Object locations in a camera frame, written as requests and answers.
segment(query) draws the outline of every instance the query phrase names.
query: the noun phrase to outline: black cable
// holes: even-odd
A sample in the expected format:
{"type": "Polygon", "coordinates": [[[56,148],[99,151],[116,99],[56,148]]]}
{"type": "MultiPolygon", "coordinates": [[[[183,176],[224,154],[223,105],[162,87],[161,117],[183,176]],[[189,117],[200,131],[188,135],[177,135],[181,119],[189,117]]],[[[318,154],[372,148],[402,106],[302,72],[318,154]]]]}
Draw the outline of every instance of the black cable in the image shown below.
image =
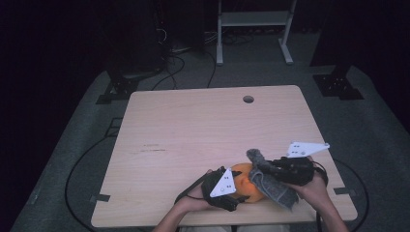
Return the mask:
{"type": "Polygon", "coordinates": [[[317,226],[317,231],[322,232],[322,221],[321,221],[321,216],[319,212],[316,211],[316,226],[317,226]]]}
{"type": "Polygon", "coordinates": [[[211,75],[211,77],[209,78],[208,84],[207,84],[207,86],[206,86],[206,88],[209,88],[209,86],[211,85],[211,81],[212,81],[212,79],[214,78],[215,71],[217,70],[217,61],[215,60],[214,56],[213,56],[210,52],[206,51],[206,53],[208,53],[208,55],[211,56],[212,61],[214,62],[214,69],[213,69],[213,71],[212,71],[212,75],[211,75]]]}
{"type": "Polygon", "coordinates": [[[222,42],[224,45],[228,45],[228,46],[240,46],[240,45],[252,42],[253,39],[254,39],[253,34],[244,35],[244,36],[226,35],[225,37],[223,37],[222,42]]]}
{"type": "Polygon", "coordinates": [[[186,196],[189,197],[189,198],[195,199],[195,200],[205,200],[204,198],[193,197],[193,196],[190,196],[190,195],[186,195],[186,196]]]}
{"type": "Polygon", "coordinates": [[[362,180],[362,178],[360,178],[359,174],[355,170],[353,170],[353,168],[351,168],[349,165],[347,165],[346,163],[344,163],[344,162],[342,162],[338,159],[334,159],[334,161],[336,161],[336,162],[342,164],[343,166],[347,167],[356,176],[356,178],[359,180],[359,182],[362,184],[362,188],[365,192],[366,208],[365,208],[363,218],[359,221],[359,223],[356,225],[356,227],[352,230],[352,232],[356,232],[363,225],[363,223],[365,222],[365,220],[367,218],[367,215],[368,215],[368,210],[370,208],[370,200],[369,200],[369,196],[368,196],[368,190],[367,190],[367,187],[365,185],[365,182],[362,180]]]}
{"type": "Polygon", "coordinates": [[[175,79],[174,74],[169,71],[168,66],[165,67],[165,70],[166,70],[166,72],[167,72],[168,74],[171,75],[172,81],[174,82],[174,88],[173,88],[173,89],[178,89],[178,87],[177,87],[177,80],[175,79]]]}
{"type": "Polygon", "coordinates": [[[178,57],[178,56],[172,56],[172,57],[173,57],[173,58],[177,58],[178,60],[180,60],[180,61],[182,62],[181,68],[180,68],[179,70],[177,70],[176,72],[171,73],[170,75],[164,77],[164,78],[161,79],[159,82],[157,82],[157,84],[154,85],[154,87],[151,89],[151,91],[155,90],[155,88],[157,88],[157,86],[159,86],[163,81],[165,81],[165,80],[168,79],[169,77],[172,77],[172,78],[173,78],[173,75],[174,75],[174,74],[179,73],[179,72],[184,68],[184,66],[185,66],[185,61],[184,61],[182,58],[180,58],[180,57],[178,57]]]}
{"type": "Polygon", "coordinates": [[[317,161],[312,161],[314,164],[317,164],[317,165],[319,165],[321,168],[322,168],[322,170],[327,174],[328,172],[326,171],[326,168],[322,165],[322,164],[320,164],[319,162],[317,162],[317,161]]]}
{"type": "Polygon", "coordinates": [[[103,141],[105,141],[108,137],[115,137],[113,136],[114,134],[117,134],[118,131],[112,132],[112,133],[105,133],[105,136],[100,139],[99,141],[97,141],[95,144],[93,144],[89,149],[87,149],[80,157],[79,159],[75,162],[74,166],[72,167],[69,177],[66,180],[66,186],[64,189],[64,199],[66,202],[66,206],[69,209],[70,214],[73,216],[73,218],[79,223],[81,224],[84,228],[86,228],[88,231],[94,232],[95,230],[93,228],[91,228],[88,224],[86,224],[85,222],[83,222],[80,218],[78,218],[78,216],[75,214],[75,212],[73,211],[72,206],[70,205],[69,202],[69,183],[70,183],[70,179],[73,175],[73,172],[75,171],[76,167],[78,166],[78,164],[82,161],[82,159],[91,151],[93,150],[97,145],[99,145],[100,143],[102,143],[103,141]]]}

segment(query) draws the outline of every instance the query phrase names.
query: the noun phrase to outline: white metal rack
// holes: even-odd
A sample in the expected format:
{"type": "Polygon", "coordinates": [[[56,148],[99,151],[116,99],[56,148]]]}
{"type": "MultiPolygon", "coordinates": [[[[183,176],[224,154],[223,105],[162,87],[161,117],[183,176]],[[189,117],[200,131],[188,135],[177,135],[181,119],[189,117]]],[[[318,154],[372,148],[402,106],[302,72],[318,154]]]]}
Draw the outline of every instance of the white metal rack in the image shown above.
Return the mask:
{"type": "Polygon", "coordinates": [[[289,11],[223,13],[221,8],[222,0],[219,0],[217,64],[220,66],[223,65],[222,27],[284,25],[285,29],[283,38],[278,39],[278,42],[286,64],[292,65],[293,59],[290,56],[286,42],[289,36],[290,26],[292,24],[293,14],[296,8],[296,2],[297,0],[292,0],[289,11]]]}

